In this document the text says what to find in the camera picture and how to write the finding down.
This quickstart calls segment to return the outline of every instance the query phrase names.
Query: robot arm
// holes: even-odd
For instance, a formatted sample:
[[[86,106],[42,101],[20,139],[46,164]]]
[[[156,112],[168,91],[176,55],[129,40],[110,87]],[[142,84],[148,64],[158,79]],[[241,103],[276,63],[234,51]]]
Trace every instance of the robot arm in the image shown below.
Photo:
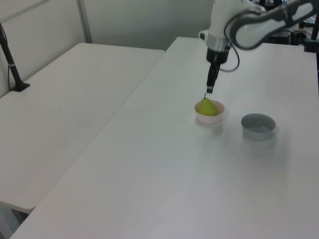
[[[207,37],[200,34],[208,47],[206,59],[211,63],[207,92],[212,93],[220,65],[227,61],[230,42],[240,49],[254,49],[275,32],[318,12],[318,0],[295,0],[267,13],[248,0],[214,0]]]

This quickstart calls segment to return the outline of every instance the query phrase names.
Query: black stand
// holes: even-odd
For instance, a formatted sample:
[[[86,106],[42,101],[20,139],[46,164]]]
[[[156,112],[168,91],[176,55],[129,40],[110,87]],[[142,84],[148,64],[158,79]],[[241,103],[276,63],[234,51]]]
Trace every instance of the black stand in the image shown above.
[[[6,39],[2,29],[3,28],[2,28],[2,26],[0,24],[0,44],[1,44],[2,50],[3,50],[4,55],[5,55],[5,58],[6,58],[7,62],[8,62],[8,65],[10,67],[10,70],[12,72],[12,75],[13,75],[13,78],[14,78],[14,81],[15,81],[15,87],[12,89],[12,91],[21,92],[24,89],[28,88],[30,86],[30,84],[24,83],[21,80],[19,72],[18,72],[18,70],[17,70],[17,68],[15,66],[14,61],[13,61],[11,52],[9,50],[7,39]]]

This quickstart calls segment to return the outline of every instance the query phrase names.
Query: black cable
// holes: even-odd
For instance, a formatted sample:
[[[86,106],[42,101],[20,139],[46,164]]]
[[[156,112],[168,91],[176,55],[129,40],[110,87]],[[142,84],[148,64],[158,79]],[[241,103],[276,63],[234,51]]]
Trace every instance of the black cable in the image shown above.
[[[10,88],[10,67],[8,66],[8,87],[9,87],[9,91],[11,91],[11,88]]]
[[[226,34],[226,28],[227,28],[228,25],[229,25],[235,18],[237,18],[238,16],[239,16],[239,14],[236,15],[236,16],[234,16],[233,18],[231,18],[231,19],[227,22],[227,24],[225,25],[225,27],[224,27],[224,36],[225,36],[226,40],[228,41],[228,43],[230,44],[230,48],[233,48],[234,51],[235,51],[235,53],[236,53],[236,56],[237,56],[237,66],[236,66],[234,69],[231,69],[231,70],[219,69],[220,71],[223,71],[223,72],[233,72],[233,71],[237,70],[237,68],[238,68],[239,65],[240,65],[239,54],[238,54],[236,48],[234,47],[233,43],[231,42],[231,40],[228,38],[228,36],[227,36],[227,34]]]
[[[5,31],[4,31],[4,28],[2,27],[2,25],[1,25],[1,22],[0,22],[0,29],[1,29],[1,31],[3,32],[3,34],[4,34],[4,37],[5,37],[5,41],[8,43],[8,39],[7,39],[7,37],[6,37],[6,34],[5,34]]]
[[[0,23],[0,29],[1,29],[2,33],[4,34],[6,43],[8,43],[8,39],[6,37],[5,31],[4,31],[1,23]],[[10,88],[10,67],[9,67],[9,65],[8,65],[8,88],[9,88],[9,91],[11,91],[11,88]]]

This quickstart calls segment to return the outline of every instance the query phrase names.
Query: gray bowl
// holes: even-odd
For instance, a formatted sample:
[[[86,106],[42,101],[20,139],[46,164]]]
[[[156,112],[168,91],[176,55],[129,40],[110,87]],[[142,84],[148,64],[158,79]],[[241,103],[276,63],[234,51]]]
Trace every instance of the gray bowl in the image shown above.
[[[274,134],[275,121],[263,114],[249,114],[241,119],[243,135],[249,139],[262,141]]]

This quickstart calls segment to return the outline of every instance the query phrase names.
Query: bowl rim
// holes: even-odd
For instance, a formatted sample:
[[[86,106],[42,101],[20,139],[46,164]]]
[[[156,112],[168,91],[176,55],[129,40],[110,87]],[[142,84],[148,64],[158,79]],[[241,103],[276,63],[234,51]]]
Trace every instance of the bowl rim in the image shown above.
[[[250,131],[250,132],[253,132],[253,133],[258,133],[258,134],[265,134],[267,132],[256,132],[256,131],[253,131],[249,128],[247,128],[244,124],[243,124],[243,121],[246,120],[248,117],[251,117],[251,116],[259,116],[259,117],[262,117],[266,120],[269,120],[270,121],[270,124],[271,124],[271,127],[265,127],[269,130],[269,132],[272,132],[275,128],[276,128],[276,122],[269,116],[267,115],[264,115],[264,114],[259,114],[259,113],[251,113],[251,114],[247,114],[245,115],[244,117],[242,117],[241,119],[241,125],[243,126],[243,128],[245,128],[246,130]]]

